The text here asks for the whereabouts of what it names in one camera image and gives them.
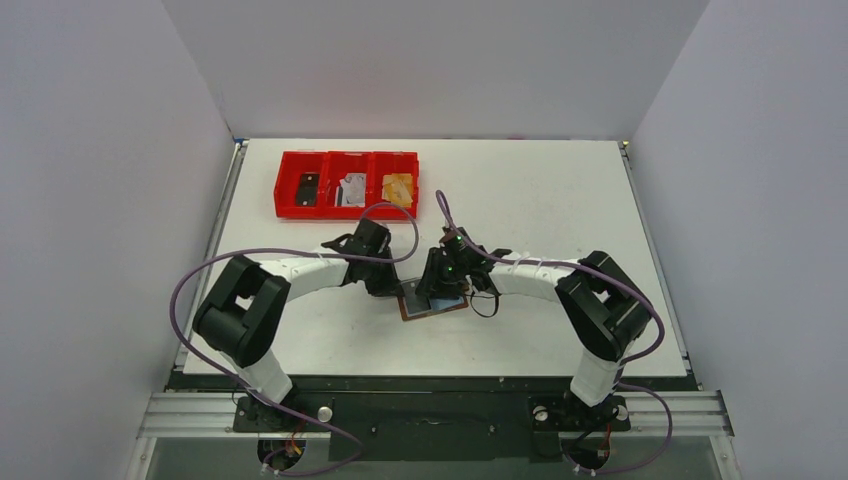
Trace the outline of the dark grey chip card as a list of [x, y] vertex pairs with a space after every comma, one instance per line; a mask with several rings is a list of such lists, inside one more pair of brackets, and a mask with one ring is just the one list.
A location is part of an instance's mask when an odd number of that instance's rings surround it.
[[408, 318], [418, 317], [431, 311], [430, 300], [417, 293], [419, 279], [406, 280], [401, 284], [402, 304]]

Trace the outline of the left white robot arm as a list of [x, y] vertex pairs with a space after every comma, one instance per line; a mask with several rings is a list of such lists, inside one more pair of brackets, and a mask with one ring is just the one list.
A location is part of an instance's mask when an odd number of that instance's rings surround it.
[[390, 240], [387, 227], [363, 219], [353, 233], [322, 243], [307, 257], [272, 261], [266, 269], [239, 254], [218, 275], [192, 330], [264, 396], [258, 413], [272, 429], [291, 427], [299, 406], [289, 395], [294, 383], [271, 349], [284, 307], [304, 295], [357, 282], [372, 296], [396, 296], [400, 281], [390, 262]]

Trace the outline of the brown leather card holder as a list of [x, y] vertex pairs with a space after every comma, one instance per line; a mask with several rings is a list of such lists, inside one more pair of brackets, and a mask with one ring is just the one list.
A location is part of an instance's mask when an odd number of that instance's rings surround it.
[[403, 321], [419, 320], [419, 319], [423, 319], [423, 318], [426, 318], [426, 317], [440, 315], [440, 314], [444, 314], [444, 313], [448, 313], [448, 312], [452, 312], [452, 311], [456, 311], [456, 310], [461, 310], [461, 309], [465, 309], [465, 308], [469, 307], [469, 302], [465, 297], [457, 297], [457, 298], [449, 298], [449, 299], [428, 298], [430, 300], [430, 303], [431, 303], [431, 311], [424, 314], [424, 315], [418, 316], [418, 317], [408, 318], [405, 315], [404, 306], [402, 304], [403, 294], [402, 294], [401, 284], [403, 282], [404, 281], [402, 281], [400, 283], [400, 296], [398, 297], [398, 306], [399, 306], [400, 317]]

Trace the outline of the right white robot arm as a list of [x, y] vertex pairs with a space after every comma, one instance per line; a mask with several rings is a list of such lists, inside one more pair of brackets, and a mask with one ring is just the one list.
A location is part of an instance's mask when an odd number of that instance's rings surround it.
[[495, 298], [521, 295], [560, 304], [583, 353], [564, 400], [566, 418], [588, 427], [604, 412], [604, 401], [652, 314], [637, 298], [641, 291], [610, 255], [593, 251], [565, 264], [521, 255], [510, 249], [491, 252], [472, 247], [464, 229], [446, 229], [428, 251], [416, 294], [454, 299], [474, 290]]

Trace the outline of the white VIP card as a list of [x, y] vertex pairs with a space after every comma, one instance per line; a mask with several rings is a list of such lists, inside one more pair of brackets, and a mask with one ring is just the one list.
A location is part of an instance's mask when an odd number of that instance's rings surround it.
[[347, 205], [345, 207], [364, 207], [366, 203], [366, 174], [348, 173], [340, 181], [345, 188]]

